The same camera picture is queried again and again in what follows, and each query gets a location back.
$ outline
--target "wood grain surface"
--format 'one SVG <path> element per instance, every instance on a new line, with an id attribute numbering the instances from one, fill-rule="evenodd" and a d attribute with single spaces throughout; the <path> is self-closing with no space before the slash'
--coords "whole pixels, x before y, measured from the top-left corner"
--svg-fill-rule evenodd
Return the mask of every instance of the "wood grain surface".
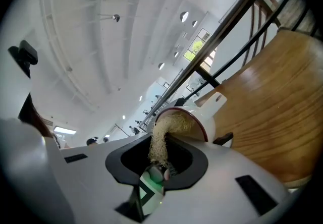
<path id="1" fill-rule="evenodd" d="M 323 48 L 310 36 L 280 31 L 215 92 L 228 99 L 216 113 L 217 137 L 282 182 L 309 177 L 323 145 Z"/>

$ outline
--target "metal railing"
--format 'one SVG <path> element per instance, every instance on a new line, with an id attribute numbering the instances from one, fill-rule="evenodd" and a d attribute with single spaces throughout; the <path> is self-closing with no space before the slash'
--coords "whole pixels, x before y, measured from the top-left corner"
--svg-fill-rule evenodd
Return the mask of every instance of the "metal railing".
<path id="1" fill-rule="evenodd" d="M 175 93 L 175 91 L 191 76 L 194 71 L 199 72 L 200 64 L 206 59 L 206 57 L 222 42 L 222 40 L 230 33 L 230 31 L 236 26 L 236 24 L 240 21 L 240 19 L 244 16 L 244 14 L 248 11 L 251 5 L 256 0 L 238 0 L 231 11 L 227 14 L 227 16 L 223 19 L 222 23 L 219 25 L 214 34 L 209 38 L 206 44 L 202 47 L 196 57 L 190 62 L 190 64 L 184 69 L 179 78 L 173 82 L 173 84 L 169 87 L 168 90 L 164 93 L 164 95 L 157 101 L 152 110 L 148 113 L 143 123 L 146 123 L 148 119 L 158 110 L 160 107 L 170 98 L 170 96 Z M 219 69 L 214 75 L 212 75 L 212 79 L 214 80 L 218 75 L 220 75 L 223 71 L 225 71 L 230 65 L 232 65 L 247 49 L 246 46 L 250 47 L 264 32 L 264 30 L 270 25 L 268 24 L 269 20 L 272 18 L 276 18 L 278 12 L 274 12 L 268 20 L 265 22 L 263 26 L 264 28 L 260 28 L 259 31 L 252 37 L 254 40 L 250 45 L 247 43 L 241 51 L 229 62 L 227 62 L 221 69 Z M 205 87 L 209 82 L 206 81 L 200 87 L 198 87 L 194 92 L 192 92 L 186 99 L 189 99 L 192 95 L 196 94 L 203 87 Z"/>

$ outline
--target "cup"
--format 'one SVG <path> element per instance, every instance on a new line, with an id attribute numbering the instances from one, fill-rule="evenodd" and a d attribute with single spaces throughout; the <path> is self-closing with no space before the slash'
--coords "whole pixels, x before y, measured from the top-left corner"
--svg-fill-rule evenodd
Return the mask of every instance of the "cup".
<path id="1" fill-rule="evenodd" d="M 159 112 L 156 123 L 166 116 L 183 112 L 185 116 L 193 120 L 193 125 L 189 131 L 177 134 L 212 143 L 216 138 L 216 124 L 213 116 L 226 101 L 226 97 L 216 92 L 201 107 L 192 102 L 186 103 L 184 106 L 168 107 Z"/>

